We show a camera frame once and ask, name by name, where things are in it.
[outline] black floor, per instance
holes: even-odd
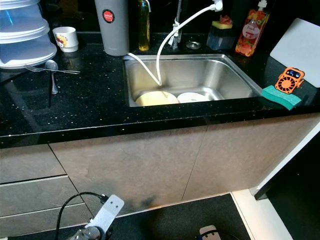
[[[111,226],[111,240],[194,240],[199,229],[208,225],[250,240],[230,194],[119,217]],[[66,240],[78,228],[61,229],[59,239]],[[53,240],[54,235],[55,231],[47,231],[8,240]],[[228,235],[220,237],[234,240]]]

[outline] white hose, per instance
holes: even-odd
[[[158,53],[156,55],[156,73],[157,73],[157,76],[158,76],[159,83],[162,83],[161,75],[160,75],[160,63],[159,63],[159,60],[160,60],[161,51],[164,48],[165,44],[168,42],[168,40],[171,38],[171,36],[173,34],[175,34],[175,32],[179,31],[179,29],[183,28],[187,23],[189,23],[190,21],[192,21],[193,19],[195,19],[199,15],[201,15],[201,14],[203,14],[206,11],[209,11],[209,10],[215,10],[215,4],[211,4],[210,6],[207,6],[204,9],[202,9],[202,10],[198,11],[197,13],[193,14],[191,17],[189,17],[187,20],[185,20],[183,23],[181,23],[177,28],[172,30],[172,32],[170,32],[168,34],[168,36],[166,36],[166,38],[163,40],[163,42],[161,43],[161,45],[159,47]]]
[[[162,85],[162,80],[161,80],[161,75],[160,75],[160,54],[162,49],[164,48],[166,42],[168,42],[168,40],[171,38],[171,36],[173,34],[175,34],[175,32],[179,31],[179,29],[181,29],[182,27],[184,27],[186,24],[188,24],[190,21],[192,21],[193,19],[195,19],[196,17],[198,17],[199,15],[205,13],[206,11],[212,11],[216,9],[216,5],[215,4],[211,4],[210,6],[207,6],[206,8],[198,11],[197,13],[193,14],[191,17],[189,17],[187,20],[185,20],[183,23],[181,23],[177,28],[175,28],[174,30],[172,30],[172,32],[170,32],[168,34],[168,36],[166,36],[166,38],[163,40],[163,42],[161,43],[158,53],[156,55],[156,73],[158,78],[156,78],[156,76],[150,71],[150,69],[144,64],[144,62],[137,57],[136,55],[134,55],[133,53],[129,52],[128,55],[134,59],[136,59],[143,67],[144,69],[147,71],[147,73],[152,77],[152,79],[159,85]]]
[[[133,53],[129,52],[128,55],[130,57],[133,57],[135,60],[137,60],[143,67],[144,69],[148,72],[148,74],[153,78],[153,80],[156,82],[156,84],[158,84],[159,86],[162,85],[162,82],[159,81],[156,76],[150,71],[150,69],[145,65],[145,63],[136,55],[134,55]]]

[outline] drawer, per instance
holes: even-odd
[[[66,174],[48,145],[0,149],[0,184]]]
[[[60,207],[0,217],[0,238],[56,229]],[[92,218],[84,203],[66,206],[60,227],[86,224]]]
[[[61,207],[77,191],[68,176],[0,185],[0,217]],[[77,197],[70,204],[82,203]]]

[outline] black cable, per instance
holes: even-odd
[[[206,232],[202,233],[200,236],[198,236],[197,239],[201,239],[201,240],[202,240],[205,235],[213,234],[213,233],[218,233],[218,234],[221,233],[221,234],[229,235],[229,236],[233,237],[233,238],[236,239],[236,240],[240,240],[240,238],[236,237],[236,236],[233,235],[232,233],[227,232],[227,231],[221,231],[221,230],[210,230],[210,231],[206,231]]]
[[[58,219],[56,221],[56,228],[55,228],[55,240],[59,239],[59,230],[60,230],[60,221],[61,221],[61,215],[63,210],[65,209],[66,205],[74,198],[81,196],[81,195],[92,195],[92,196],[96,196],[98,197],[100,200],[105,197],[104,195],[99,195],[97,193],[94,192],[90,192],[90,191],[84,191],[84,192],[80,192],[78,194],[73,195],[72,197],[70,197],[67,201],[65,201],[65,203],[62,205],[60,211],[59,211],[59,215],[58,215]]]

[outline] glass bottle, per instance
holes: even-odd
[[[147,51],[150,48],[149,1],[138,0],[138,11],[138,47],[140,51]]]

